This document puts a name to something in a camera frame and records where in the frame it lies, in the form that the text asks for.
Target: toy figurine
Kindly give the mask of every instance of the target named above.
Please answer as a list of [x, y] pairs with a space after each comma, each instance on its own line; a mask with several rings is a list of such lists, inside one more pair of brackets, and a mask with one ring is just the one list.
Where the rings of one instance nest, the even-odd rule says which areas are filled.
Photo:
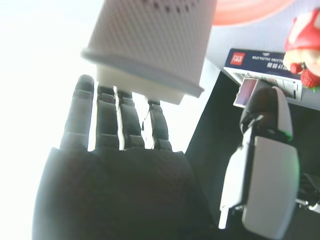
[[320, 88], [320, 8], [294, 19], [284, 49], [283, 64], [301, 74], [303, 86], [314, 91]]

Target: deli logo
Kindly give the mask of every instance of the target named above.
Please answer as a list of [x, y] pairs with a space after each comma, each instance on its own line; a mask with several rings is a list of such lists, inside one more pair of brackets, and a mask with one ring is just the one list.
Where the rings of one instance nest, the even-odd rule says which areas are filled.
[[245, 55], [246, 54], [244, 52], [234, 52], [230, 64], [241, 66], [243, 60], [245, 59]]

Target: box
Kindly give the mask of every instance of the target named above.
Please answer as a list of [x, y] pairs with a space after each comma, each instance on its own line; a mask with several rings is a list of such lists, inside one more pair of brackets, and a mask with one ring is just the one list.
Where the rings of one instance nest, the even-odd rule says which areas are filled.
[[260, 79], [279, 87], [287, 98], [301, 101], [303, 86], [299, 74], [293, 74], [284, 65], [285, 53], [231, 48], [224, 70], [242, 84], [245, 78]]
[[239, 87], [239, 92], [236, 95], [234, 106], [245, 108], [250, 97], [259, 89], [271, 88], [271, 86], [264, 82], [263, 80], [257, 78], [244, 78], [241, 86]]

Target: orange bowl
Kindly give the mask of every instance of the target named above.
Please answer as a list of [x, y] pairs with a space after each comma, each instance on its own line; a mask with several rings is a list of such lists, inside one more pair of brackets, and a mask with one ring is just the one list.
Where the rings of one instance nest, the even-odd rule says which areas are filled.
[[254, 22], [273, 15], [294, 0], [217, 0], [214, 25]]

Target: dark floor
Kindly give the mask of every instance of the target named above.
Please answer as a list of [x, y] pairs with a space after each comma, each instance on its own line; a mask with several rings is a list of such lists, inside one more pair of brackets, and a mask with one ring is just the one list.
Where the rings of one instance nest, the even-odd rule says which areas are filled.
[[[208, 200], [215, 222], [220, 217], [220, 198], [230, 156], [242, 139], [239, 120], [242, 109], [233, 106], [239, 87], [220, 73], [194, 132], [186, 156]], [[320, 176], [320, 111], [290, 105], [294, 140], [301, 170]], [[296, 209], [285, 240], [319, 239], [320, 214]], [[218, 232], [219, 239], [261, 239], [241, 226], [239, 216], [231, 227]]]

